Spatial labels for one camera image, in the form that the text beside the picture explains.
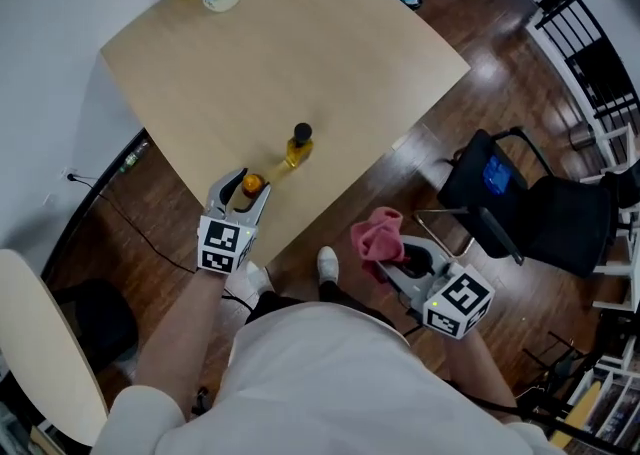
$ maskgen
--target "black cable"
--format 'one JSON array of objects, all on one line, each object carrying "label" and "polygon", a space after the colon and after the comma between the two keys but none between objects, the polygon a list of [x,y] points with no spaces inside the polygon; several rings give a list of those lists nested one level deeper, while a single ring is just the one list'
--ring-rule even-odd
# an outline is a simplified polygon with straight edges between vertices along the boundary
[{"label": "black cable", "polygon": [[[91,184],[87,183],[86,181],[82,181],[82,180],[77,179],[74,174],[67,174],[67,179],[69,181],[76,181],[77,183],[82,183],[83,185],[88,186],[92,190],[94,188]],[[120,215],[126,221],[126,223],[129,224],[129,226],[131,226],[131,228],[142,237],[142,239],[145,242],[147,242],[147,245],[158,256],[160,256],[165,261],[171,263],[174,267],[179,268],[180,270],[183,270],[183,271],[188,272],[190,274],[195,274],[195,270],[191,270],[190,268],[182,266],[180,263],[176,263],[171,258],[169,258],[168,256],[165,256],[158,249],[156,249],[155,245],[153,245],[153,243],[151,243],[151,240],[149,240],[146,237],[146,235],[133,223],[133,221],[124,212],[122,212],[118,207],[116,207],[116,205],[108,197],[104,196],[101,192],[98,192],[98,197],[100,197],[101,199],[103,199],[106,202],[108,202],[111,205],[111,207],[116,211],[116,213],[118,215]],[[239,297],[236,297],[227,288],[224,288],[224,291],[226,291],[229,295],[222,295],[223,299],[225,299],[225,300],[233,300],[234,302],[237,302],[238,304],[241,304],[244,307],[246,307],[249,310],[250,313],[253,312],[253,308],[251,306],[249,306],[249,304],[247,304],[244,300],[242,300]]]},{"label": "black cable", "polygon": [[627,450],[625,448],[621,448],[620,446],[616,446],[613,443],[609,443],[596,437],[589,432],[584,430],[580,430],[579,428],[572,427],[571,425],[567,425],[563,421],[557,420],[552,416],[548,416],[545,414],[539,414],[537,412],[530,412],[522,410],[518,407],[506,407],[504,405],[498,405],[493,402],[488,402],[483,400],[482,398],[476,398],[475,396],[468,395],[463,393],[458,389],[458,392],[464,396],[466,396],[469,400],[471,400],[476,405],[482,407],[483,409],[490,409],[497,412],[504,412],[506,414],[511,414],[513,416],[518,416],[522,419],[530,419],[542,425],[553,428],[554,430],[559,430],[574,439],[577,439],[581,443],[586,444],[592,448],[603,451],[604,453],[610,453],[611,455],[632,455],[631,450]]},{"label": "black cable", "polygon": [[409,329],[407,332],[405,332],[405,333],[403,334],[403,336],[406,338],[406,337],[407,337],[407,336],[409,336],[410,334],[413,334],[414,332],[419,331],[419,330],[420,330],[420,329],[422,329],[423,327],[424,327],[424,325],[420,325],[420,324],[418,324],[418,325],[416,325],[415,327],[413,327],[413,328]]},{"label": "black cable", "polygon": [[81,179],[92,179],[93,181],[98,181],[98,178],[92,178],[91,176],[80,176],[79,174],[67,174],[67,179],[69,181],[80,181]]}]

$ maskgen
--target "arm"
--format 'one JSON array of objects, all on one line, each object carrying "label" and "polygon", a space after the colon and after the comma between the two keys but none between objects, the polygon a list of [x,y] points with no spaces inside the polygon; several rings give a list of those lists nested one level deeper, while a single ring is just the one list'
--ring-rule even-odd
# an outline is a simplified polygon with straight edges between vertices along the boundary
[{"label": "arm", "polygon": [[189,418],[226,276],[198,270],[140,354],[135,384],[173,398]]},{"label": "arm", "polygon": [[[460,391],[505,407],[516,407],[516,400],[476,329],[461,340],[444,337],[449,376]],[[504,412],[487,411],[502,423],[520,421]]]}]

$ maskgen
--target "black railing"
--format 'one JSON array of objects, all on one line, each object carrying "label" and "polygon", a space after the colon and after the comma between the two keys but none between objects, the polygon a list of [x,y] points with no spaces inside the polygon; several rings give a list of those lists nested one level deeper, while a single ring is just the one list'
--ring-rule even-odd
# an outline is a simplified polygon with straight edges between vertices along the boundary
[{"label": "black railing", "polygon": [[[591,11],[582,0],[542,0],[535,28],[555,44],[593,108],[605,132],[631,124],[638,134],[640,102],[631,79]],[[611,140],[617,164],[627,160],[623,136]]]}]

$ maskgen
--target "glass bottle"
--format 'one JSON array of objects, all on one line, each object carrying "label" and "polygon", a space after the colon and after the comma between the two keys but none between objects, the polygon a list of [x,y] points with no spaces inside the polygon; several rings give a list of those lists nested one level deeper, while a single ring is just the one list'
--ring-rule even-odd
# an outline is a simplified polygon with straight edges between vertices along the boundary
[{"label": "glass bottle", "polygon": [[311,133],[311,126],[307,123],[297,124],[293,130],[293,137],[287,142],[287,157],[285,158],[285,162],[292,169],[309,158],[309,153],[313,149]]}]

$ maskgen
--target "flower vase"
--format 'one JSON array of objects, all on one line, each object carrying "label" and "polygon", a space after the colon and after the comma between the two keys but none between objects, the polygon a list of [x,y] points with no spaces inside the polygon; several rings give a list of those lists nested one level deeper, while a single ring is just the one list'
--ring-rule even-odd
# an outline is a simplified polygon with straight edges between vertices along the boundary
[{"label": "flower vase", "polygon": [[207,9],[211,9],[214,12],[228,11],[237,4],[240,0],[202,0],[204,6]]}]

